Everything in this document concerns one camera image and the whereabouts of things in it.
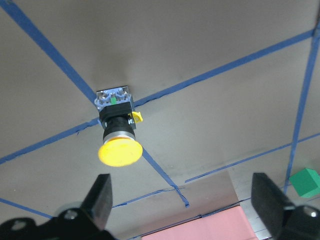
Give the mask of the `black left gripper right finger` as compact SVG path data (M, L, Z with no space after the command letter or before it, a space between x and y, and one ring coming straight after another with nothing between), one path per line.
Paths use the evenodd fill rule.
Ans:
M320 210L296 206L263 172L252 175L251 204L274 240L320 238Z

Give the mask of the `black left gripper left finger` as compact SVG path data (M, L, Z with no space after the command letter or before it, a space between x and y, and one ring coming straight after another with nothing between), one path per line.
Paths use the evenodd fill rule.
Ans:
M68 208L37 225L29 217L12 218L0 225L2 240L114 240L105 229L113 206L111 175L96 178L80 207Z

